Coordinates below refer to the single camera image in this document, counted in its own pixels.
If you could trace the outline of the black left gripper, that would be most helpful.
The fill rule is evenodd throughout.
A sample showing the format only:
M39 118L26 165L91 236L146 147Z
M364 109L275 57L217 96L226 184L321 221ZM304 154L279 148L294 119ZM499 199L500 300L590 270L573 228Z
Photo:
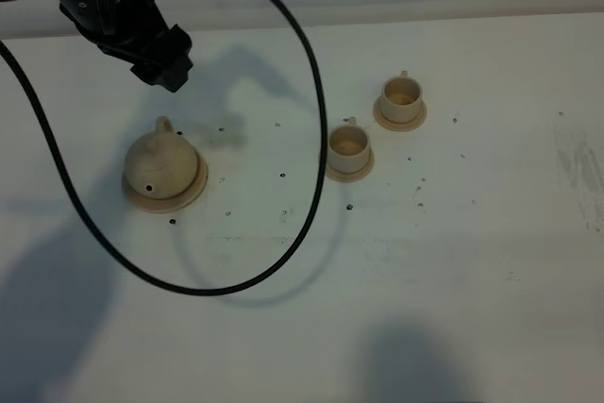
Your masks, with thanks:
M187 82L192 40L166 24L156 0L59 0L59 8L84 38L130 63L144 83L176 92Z

